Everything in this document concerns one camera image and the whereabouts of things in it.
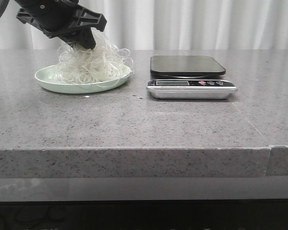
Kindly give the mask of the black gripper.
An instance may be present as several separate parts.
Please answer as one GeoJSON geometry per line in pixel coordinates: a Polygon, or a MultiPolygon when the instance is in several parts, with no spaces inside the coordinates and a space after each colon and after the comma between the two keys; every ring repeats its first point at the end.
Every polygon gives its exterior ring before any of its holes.
{"type": "Polygon", "coordinates": [[[104,31],[107,20],[101,13],[79,4],[77,0],[18,0],[17,19],[42,31],[47,37],[59,37],[70,47],[79,45],[93,50],[96,46],[92,28],[104,31]]]}

